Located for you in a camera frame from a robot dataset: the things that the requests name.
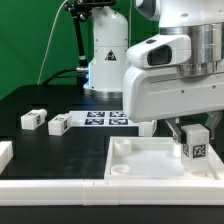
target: white block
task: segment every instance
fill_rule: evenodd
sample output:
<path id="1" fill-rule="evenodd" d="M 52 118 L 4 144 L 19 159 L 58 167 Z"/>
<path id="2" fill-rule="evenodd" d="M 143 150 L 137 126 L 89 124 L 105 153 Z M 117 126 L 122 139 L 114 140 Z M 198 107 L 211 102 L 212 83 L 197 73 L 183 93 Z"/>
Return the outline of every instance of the white block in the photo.
<path id="1" fill-rule="evenodd" d="M 118 205 L 117 183 L 105 180 L 84 180 L 84 205 Z"/>
<path id="2" fill-rule="evenodd" d="M 71 127 L 72 116 L 59 114 L 48 123 L 49 135 L 62 136 Z"/>
<path id="3" fill-rule="evenodd" d="M 181 163 L 190 172 L 208 170 L 209 131 L 200 124 L 183 126 L 187 144 L 181 151 Z"/>
<path id="4" fill-rule="evenodd" d="M 21 117 L 22 129 L 35 130 L 45 122 L 46 116 L 47 111 L 44 109 L 31 110 L 29 113 Z"/>
<path id="5" fill-rule="evenodd" d="M 209 143 L 209 131 L 201 124 L 188 125 L 181 127 L 187 134 L 187 144 L 208 144 Z"/>
<path id="6" fill-rule="evenodd" d="M 13 157 L 12 142 L 0 142 L 0 174 Z"/>
<path id="7" fill-rule="evenodd" d="M 138 135 L 152 137 L 157 128 L 157 121 L 139 123 Z"/>

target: small white box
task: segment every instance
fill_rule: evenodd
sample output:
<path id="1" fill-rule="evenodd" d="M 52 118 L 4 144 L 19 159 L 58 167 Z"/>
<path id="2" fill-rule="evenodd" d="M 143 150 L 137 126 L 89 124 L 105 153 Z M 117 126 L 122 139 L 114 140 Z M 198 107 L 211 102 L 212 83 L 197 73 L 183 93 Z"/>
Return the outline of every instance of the small white box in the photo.
<path id="1" fill-rule="evenodd" d="M 138 136 L 152 137 L 157 128 L 157 121 L 139 123 Z"/>
<path id="2" fill-rule="evenodd" d="M 47 116 L 47 111 L 41 110 L 31 110 L 29 113 L 21 117 L 22 129 L 35 130 L 37 127 L 45 122 L 45 117 Z"/>
<path id="3" fill-rule="evenodd" d="M 72 116 L 59 114 L 48 123 L 49 135 L 62 136 L 71 127 Z"/>
<path id="4" fill-rule="evenodd" d="M 190 172 L 208 170 L 209 131 L 200 124 L 183 126 L 187 144 L 181 150 L 181 163 Z"/>
<path id="5" fill-rule="evenodd" d="M 0 142 L 0 174 L 13 157 L 12 142 Z"/>

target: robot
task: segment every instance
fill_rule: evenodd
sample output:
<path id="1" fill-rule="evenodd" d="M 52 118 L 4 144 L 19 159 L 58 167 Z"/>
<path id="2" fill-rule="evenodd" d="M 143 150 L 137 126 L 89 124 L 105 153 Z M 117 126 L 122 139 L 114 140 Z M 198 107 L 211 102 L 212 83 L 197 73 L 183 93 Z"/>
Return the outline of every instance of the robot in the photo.
<path id="1" fill-rule="evenodd" d="M 115 0 L 77 0 L 67 4 L 66 10 L 73 17 L 79 46 L 80 67 L 84 77 L 84 93 L 102 98 L 122 97 L 127 60 L 128 23 L 123 15 L 109 6 Z M 94 58 L 88 64 L 84 53 L 79 22 L 93 18 Z"/>
<path id="2" fill-rule="evenodd" d="M 124 112 L 134 122 L 166 119 L 182 144 L 185 168 L 206 170 L 209 140 L 224 109 L 224 2 L 136 0 L 136 8 L 159 21 L 160 32 L 128 50 Z M 211 134 L 198 124 L 178 127 L 181 116 L 204 112 Z"/>

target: table surface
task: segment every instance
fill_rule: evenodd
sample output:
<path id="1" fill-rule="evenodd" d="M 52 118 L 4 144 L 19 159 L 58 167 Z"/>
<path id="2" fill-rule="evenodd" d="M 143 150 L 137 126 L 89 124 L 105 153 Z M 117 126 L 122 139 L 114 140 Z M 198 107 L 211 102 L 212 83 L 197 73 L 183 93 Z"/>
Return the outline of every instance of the table surface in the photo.
<path id="1" fill-rule="evenodd" d="M 102 179 L 110 136 L 137 136 L 137 127 L 71 128 L 49 136 L 47 122 L 35 131 L 21 129 L 20 117 L 46 109 L 46 120 L 71 110 L 122 110 L 122 101 L 83 96 L 75 86 L 24 86 L 0 101 L 0 141 L 12 140 L 14 158 L 0 176 L 10 179 Z M 188 118 L 191 122 L 203 115 Z M 223 120 L 217 128 L 216 151 L 223 158 Z M 170 135 L 164 122 L 157 135 Z M 45 206 L 1 207 L 7 223 L 213 223 L 223 224 L 222 206 Z"/>

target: green screen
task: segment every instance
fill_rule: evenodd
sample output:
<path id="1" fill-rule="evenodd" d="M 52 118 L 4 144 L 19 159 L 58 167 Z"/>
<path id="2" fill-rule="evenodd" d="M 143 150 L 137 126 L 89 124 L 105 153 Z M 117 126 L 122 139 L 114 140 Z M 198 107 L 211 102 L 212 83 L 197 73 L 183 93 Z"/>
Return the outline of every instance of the green screen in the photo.
<path id="1" fill-rule="evenodd" d="M 62 0 L 8 1 L 0 8 L 0 99 L 17 87 L 37 84 L 48 38 Z M 113 7 L 130 19 L 130 0 L 117 0 Z M 131 45 L 158 32 L 157 24 L 131 10 Z M 93 57 L 91 19 L 81 24 L 85 52 Z M 54 73 L 78 65 L 77 41 L 70 13 L 62 9 L 43 70 L 43 82 Z M 74 79 L 52 84 L 74 84 Z"/>

